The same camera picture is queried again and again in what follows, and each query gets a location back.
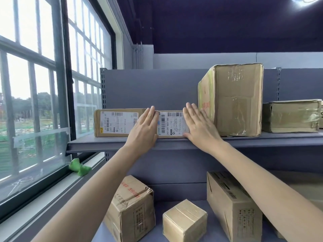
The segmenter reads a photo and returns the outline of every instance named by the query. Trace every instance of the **hand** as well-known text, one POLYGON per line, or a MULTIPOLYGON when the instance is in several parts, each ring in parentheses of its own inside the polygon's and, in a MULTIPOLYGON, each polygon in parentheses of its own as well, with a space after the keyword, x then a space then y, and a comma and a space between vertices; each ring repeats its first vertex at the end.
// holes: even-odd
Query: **hand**
POLYGON ((217 144, 223 142, 218 130, 203 109, 200 111, 195 104, 186 103, 183 113, 190 129, 190 133, 184 133, 184 137, 200 150, 210 154, 217 144))
POLYGON ((139 117, 137 123, 130 131, 124 146, 130 147, 138 158, 155 145, 158 137, 156 134, 158 118, 159 115, 155 111, 155 107, 151 106, 139 117))

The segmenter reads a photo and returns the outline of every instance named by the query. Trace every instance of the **large cardboard box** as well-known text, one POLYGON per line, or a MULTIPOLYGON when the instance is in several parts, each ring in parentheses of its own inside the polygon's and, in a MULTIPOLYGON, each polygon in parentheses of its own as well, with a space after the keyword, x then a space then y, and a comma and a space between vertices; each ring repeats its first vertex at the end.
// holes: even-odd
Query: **large cardboard box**
POLYGON ((98 109, 94 112, 95 137, 124 137, 146 109, 98 109))
MULTIPOLYGON (((289 171, 271 171, 271 173, 323 211, 323 175, 289 171)), ((275 228, 274 231, 279 238, 284 238, 275 228)))
POLYGON ((182 110, 158 111, 157 134, 159 138, 183 138, 189 132, 182 110))
POLYGON ((323 101, 321 102, 321 115, 320 115, 319 126, 320 128, 323 128, 323 101))
POLYGON ((126 176, 103 221, 117 242, 137 242, 156 224, 153 190, 126 176))
POLYGON ((263 72, 262 64, 215 65, 199 82, 199 109, 221 136, 260 135, 263 72))
POLYGON ((163 214, 163 234, 170 242, 197 242, 206 223, 207 212, 186 199, 163 214))
POLYGON ((262 129, 272 133, 317 132, 321 101, 312 99, 265 103, 262 129))
POLYGON ((207 172, 207 201, 231 242, 261 242, 262 212, 228 172, 207 172))

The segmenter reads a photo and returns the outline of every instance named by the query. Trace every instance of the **white label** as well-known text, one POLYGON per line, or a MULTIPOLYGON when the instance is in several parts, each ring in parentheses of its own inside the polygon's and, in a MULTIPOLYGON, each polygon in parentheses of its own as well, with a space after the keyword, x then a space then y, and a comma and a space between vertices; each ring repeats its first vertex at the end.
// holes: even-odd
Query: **white label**
POLYGON ((129 134, 137 123, 138 113, 101 111, 100 133, 129 134))
POLYGON ((158 112, 157 134, 159 136, 183 136, 189 132, 183 112, 158 112))

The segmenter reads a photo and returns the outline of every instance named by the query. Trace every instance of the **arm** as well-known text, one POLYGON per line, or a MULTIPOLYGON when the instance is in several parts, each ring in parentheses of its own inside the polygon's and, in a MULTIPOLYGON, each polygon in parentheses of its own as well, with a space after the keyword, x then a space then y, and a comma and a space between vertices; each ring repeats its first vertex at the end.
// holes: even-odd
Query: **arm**
POLYGON ((183 109, 186 137, 216 158, 245 188, 275 228, 289 242, 321 241, 323 212, 298 192, 224 142, 204 110, 183 109))
POLYGON ((32 242, 92 241, 128 170, 156 142, 157 122, 158 114, 152 106, 138 119, 126 144, 79 189, 32 242))

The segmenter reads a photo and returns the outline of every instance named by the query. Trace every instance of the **right hand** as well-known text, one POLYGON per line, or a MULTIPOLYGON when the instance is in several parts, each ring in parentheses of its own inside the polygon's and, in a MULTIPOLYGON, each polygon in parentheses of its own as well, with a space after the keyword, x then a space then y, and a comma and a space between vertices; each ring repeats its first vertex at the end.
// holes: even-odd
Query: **right hand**
POLYGON ((186 103, 183 113, 190 129, 190 133, 184 133, 183 136, 200 150, 210 154, 216 145, 223 142, 215 125, 203 109, 200 111, 195 104, 186 103))

